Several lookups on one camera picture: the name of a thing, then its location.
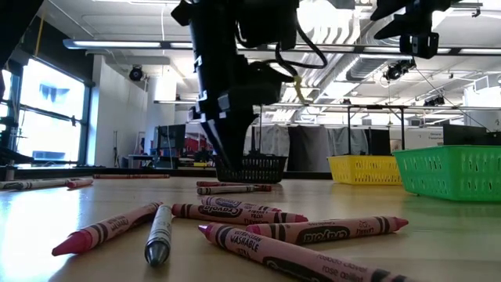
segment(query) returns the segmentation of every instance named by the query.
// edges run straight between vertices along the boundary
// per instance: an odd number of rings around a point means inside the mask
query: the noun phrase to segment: crayon
[[[393,233],[406,226],[405,219],[375,216],[364,219],[334,219],[320,222],[254,224],[246,231],[291,244],[310,244]]]
[[[269,192],[272,190],[272,185],[270,184],[245,184],[245,183],[220,183],[215,181],[198,181],[196,186],[198,187],[222,187],[222,186],[246,186],[252,185],[258,188],[258,191]]]
[[[74,181],[69,181],[66,186],[68,188],[78,188],[78,187],[83,187],[83,186],[89,186],[94,182],[92,179],[82,179],[82,180],[74,180]]]
[[[17,190],[28,190],[37,188],[49,188],[65,186],[70,181],[75,181],[80,179],[27,179],[27,180],[17,180],[17,181],[4,181],[0,182],[0,189],[17,189]]]
[[[93,175],[94,179],[167,179],[170,175]]]
[[[132,227],[152,220],[161,205],[161,202],[149,203],[144,207],[116,215],[73,232],[63,243],[53,248],[52,255],[81,254],[88,251]]]
[[[157,210],[151,226],[150,236],[144,248],[146,261],[152,267],[164,263],[171,254],[171,221],[171,207],[162,204]]]
[[[218,193],[250,193],[256,191],[258,191],[258,188],[254,186],[224,186],[224,187],[196,188],[196,193],[199,195],[213,195]]]
[[[241,225],[308,221],[303,215],[287,212],[253,211],[242,208],[224,208],[196,204],[174,204],[172,206],[172,214],[185,219],[199,219]]]
[[[210,197],[210,196],[204,196],[200,199],[202,204],[204,205],[211,205],[215,207],[223,207],[223,208],[243,208],[243,209],[250,209],[250,210],[255,210],[255,211],[271,211],[271,212],[281,212],[279,208],[271,208],[267,206],[261,206],[258,204],[249,204],[249,203],[244,203],[242,201],[234,201],[230,199],[225,199],[221,197]]]
[[[323,255],[294,244],[211,223],[199,230],[212,244],[305,281],[410,282],[402,275]]]

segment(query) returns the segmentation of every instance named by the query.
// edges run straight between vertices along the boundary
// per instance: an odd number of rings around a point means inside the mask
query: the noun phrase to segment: plastic basket
[[[234,172],[217,158],[216,172],[221,182],[275,184],[282,181],[286,160],[287,157],[247,155],[243,156],[242,169]]]
[[[401,185],[397,162],[392,156],[328,157],[334,180],[352,185]]]
[[[501,146],[394,152],[404,188],[454,201],[501,201]]]

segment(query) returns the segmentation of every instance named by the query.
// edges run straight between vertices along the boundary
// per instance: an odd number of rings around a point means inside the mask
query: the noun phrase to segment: green basket
[[[501,146],[394,152],[406,191],[454,201],[501,201]]]

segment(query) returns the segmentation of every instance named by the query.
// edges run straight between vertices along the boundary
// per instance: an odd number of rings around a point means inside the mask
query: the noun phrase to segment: wooden table
[[[150,225],[83,255],[51,250],[80,227],[150,201],[198,203],[201,179],[95,181],[94,186],[0,191],[0,281],[290,281],[281,273],[209,244],[196,220],[174,219],[171,257],[160,269],[144,259]],[[272,193],[227,195],[302,213],[310,220],[396,215],[399,234],[308,248],[425,281],[497,281],[501,276],[501,205],[461,204],[407,194],[398,186],[284,180]]]

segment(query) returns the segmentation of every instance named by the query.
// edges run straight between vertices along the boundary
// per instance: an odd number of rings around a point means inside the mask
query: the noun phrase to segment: black basket
[[[242,169],[234,172],[217,157],[216,172],[221,182],[275,184],[282,181],[286,161],[287,157],[249,154],[243,156]]]

